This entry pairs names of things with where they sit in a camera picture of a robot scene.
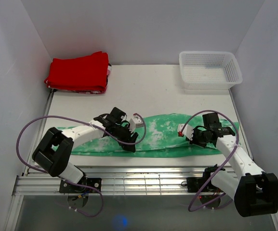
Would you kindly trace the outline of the green tie-dye trousers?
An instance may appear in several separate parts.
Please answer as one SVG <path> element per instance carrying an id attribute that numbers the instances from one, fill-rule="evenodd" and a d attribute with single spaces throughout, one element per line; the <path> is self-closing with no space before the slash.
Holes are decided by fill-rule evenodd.
<path id="1" fill-rule="evenodd" d="M 84 143 L 71 152 L 72 156 L 179 158 L 196 155 L 215 155 L 221 152 L 211 143 L 205 148 L 189 145 L 178 136 L 178 125 L 185 123 L 190 115 L 164 114 L 145 117 L 147 132 L 144 140 L 135 146 L 136 152 L 122 150 L 112 138 L 106 136 Z"/>

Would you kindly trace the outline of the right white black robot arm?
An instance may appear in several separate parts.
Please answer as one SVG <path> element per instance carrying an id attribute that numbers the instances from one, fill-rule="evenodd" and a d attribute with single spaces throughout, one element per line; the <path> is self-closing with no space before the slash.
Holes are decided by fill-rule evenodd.
<path id="1" fill-rule="evenodd" d="M 179 135 L 193 145 L 206 147 L 211 143 L 225 157 L 220 165 L 204 170 L 196 196 L 204 190 L 220 189 L 221 195 L 203 203 L 210 203 L 228 195 L 242 217 L 275 214 L 278 212 L 278 178 L 259 167 L 239 144 L 235 124 L 225 127 L 214 110 L 201 111 L 203 125 L 192 127 L 186 122 Z"/>

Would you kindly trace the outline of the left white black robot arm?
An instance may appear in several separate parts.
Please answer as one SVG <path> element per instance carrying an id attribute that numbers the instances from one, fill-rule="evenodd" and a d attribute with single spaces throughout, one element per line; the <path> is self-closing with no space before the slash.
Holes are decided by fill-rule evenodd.
<path id="1" fill-rule="evenodd" d="M 50 176 L 67 180 L 74 191 L 82 192 L 87 181 L 85 173 L 69 161 L 73 149 L 109 136 L 123 150 L 134 153 L 138 143 L 135 130 L 146 125 L 138 114 L 129 121 L 125 117 L 125 112 L 114 107 L 109 114 L 99 115 L 87 124 L 63 130 L 52 127 L 40 140 L 32 159 Z"/>

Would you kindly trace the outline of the folded red trousers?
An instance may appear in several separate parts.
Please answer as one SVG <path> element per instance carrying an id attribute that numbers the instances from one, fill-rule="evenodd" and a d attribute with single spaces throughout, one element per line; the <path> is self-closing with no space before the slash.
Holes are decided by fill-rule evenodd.
<path id="1" fill-rule="evenodd" d="M 107 66 L 109 63 L 108 54 L 106 52 L 98 51 L 91 55 L 73 58 L 73 59 L 58 59 L 54 58 L 50 65 L 50 70 L 47 78 L 44 80 L 53 79 L 54 77 L 60 78 L 62 75 L 86 73 L 87 70 L 93 67 Z"/>

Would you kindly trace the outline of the white plastic basket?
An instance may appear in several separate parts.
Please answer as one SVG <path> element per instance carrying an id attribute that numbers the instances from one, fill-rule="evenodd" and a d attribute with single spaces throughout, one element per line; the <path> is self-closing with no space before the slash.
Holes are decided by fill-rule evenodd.
<path id="1" fill-rule="evenodd" d="M 228 90 L 243 81 L 235 55 L 226 51 L 183 51 L 179 67 L 189 90 Z"/>

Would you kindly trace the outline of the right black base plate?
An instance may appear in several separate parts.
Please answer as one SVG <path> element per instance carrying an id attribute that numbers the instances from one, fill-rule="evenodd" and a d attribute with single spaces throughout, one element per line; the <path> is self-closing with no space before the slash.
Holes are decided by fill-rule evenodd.
<path id="1" fill-rule="evenodd" d="M 196 193 L 201 186 L 205 183 L 206 179 L 203 177 L 188 177 L 186 178 L 185 186 L 187 187 L 187 191 L 189 193 Z M 205 186 L 205 188 L 202 190 L 203 193 L 216 193 L 223 191 L 219 188 L 213 186 L 210 182 Z"/>

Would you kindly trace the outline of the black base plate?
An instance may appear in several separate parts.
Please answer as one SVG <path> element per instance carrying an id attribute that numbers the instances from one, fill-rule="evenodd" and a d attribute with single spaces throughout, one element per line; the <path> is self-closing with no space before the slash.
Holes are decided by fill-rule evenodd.
<path id="1" fill-rule="evenodd" d="M 78 182 L 80 185 L 88 186 L 89 188 L 83 186 L 76 186 L 71 184 L 65 180 L 61 180 L 59 186 L 60 193 L 96 193 L 94 189 L 91 187 L 96 188 L 97 190 L 101 191 L 102 179 L 101 178 L 83 178 Z"/>
<path id="2" fill-rule="evenodd" d="M 187 187 L 187 191 L 189 193 L 196 193 L 201 186 L 205 183 L 206 179 L 203 177 L 188 177 L 186 178 L 185 186 Z M 213 186 L 210 182 L 205 186 L 205 188 L 202 190 L 203 193 L 216 193 L 223 191 L 219 188 Z"/>

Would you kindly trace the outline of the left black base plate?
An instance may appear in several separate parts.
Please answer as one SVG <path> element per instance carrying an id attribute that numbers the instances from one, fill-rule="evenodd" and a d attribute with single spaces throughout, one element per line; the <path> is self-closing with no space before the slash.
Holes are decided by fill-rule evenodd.
<path id="1" fill-rule="evenodd" d="M 94 189 L 91 187 L 96 188 L 97 190 L 101 191 L 102 179 L 101 178 L 83 178 L 78 182 L 80 185 L 88 186 L 89 188 L 83 186 L 76 186 L 71 184 L 65 180 L 61 180 L 59 186 L 60 193 L 96 193 Z"/>

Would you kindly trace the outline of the aluminium frame rail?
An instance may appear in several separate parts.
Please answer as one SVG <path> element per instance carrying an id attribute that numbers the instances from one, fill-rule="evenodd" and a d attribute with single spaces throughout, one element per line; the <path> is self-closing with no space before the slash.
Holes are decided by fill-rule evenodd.
<path id="1" fill-rule="evenodd" d="M 220 100 L 216 100 L 216 96 L 221 98 L 225 97 L 225 100 L 229 103 L 224 103 L 221 110 L 224 112 L 230 112 L 231 118 L 235 118 L 240 123 L 239 133 L 241 137 L 241 143 L 243 147 L 247 149 L 249 156 L 252 158 L 252 153 L 250 147 L 242 128 L 242 124 L 238 115 L 236 104 L 233 98 L 231 90 L 198 90 L 198 94 L 194 94 L 195 90 L 191 90 L 190 93 L 194 94 L 192 96 L 200 96 L 202 99 L 198 102 L 203 103 L 204 100 L 207 100 L 207 103 L 212 103 L 213 100 L 220 103 Z M 44 115 L 48 115 L 53 109 L 57 109 L 61 97 L 65 97 L 63 93 L 54 93 L 53 91 L 49 93 L 47 102 L 45 104 Z M 83 170 L 86 170 L 89 176 L 96 176 L 100 174 L 102 177 L 103 183 L 103 195 L 105 197 L 143 197 L 147 199 L 149 197 L 155 197 L 159 199 L 160 197 L 170 196 L 169 199 L 177 196 L 194 196 L 195 193 L 187 193 L 186 188 L 182 187 L 180 183 L 182 180 L 185 180 L 188 176 L 198 176 L 203 172 L 205 167 L 209 167 L 212 163 L 224 161 L 224 157 L 220 154 L 213 156 L 190 156 L 182 157 L 175 160 L 176 164 L 170 164 L 169 159 L 164 159 L 163 161 L 169 161 L 169 164 L 160 164 L 158 165 L 138 165 L 127 164 L 124 165 L 100 165 L 92 166 L 92 161 L 88 160 L 87 166 L 83 167 Z M 60 181 L 57 178 L 52 178 L 49 175 L 43 173 L 36 173 L 32 170 L 25 169 L 25 172 L 22 173 L 23 176 L 18 176 L 15 181 L 15 186 L 13 190 L 13 197 L 10 205 L 10 211 L 7 217 L 4 231 L 15 231 L 18 229 L 21 223 L 23 223 L 23 211 L 24 211 L 24 200 L 28 197 L 41 197 L 41 196 L 50 196 L 50 197 L 65 197 L 66 194 L 61 194 L 57 191 Z M 278 212 L 275 214 L 265 215 L 265 217 L 252 217 L 252 218 L 241 218 L 239 215 L 239 220 L 246 221 L 249 220 L 247 225 L 251 228 L 254 227 L 250 221 L 257 221 L 256 219 L 267 218 L 268 221 L 272 220 L 273 225 L 271 228 L 278 231 Z"/>

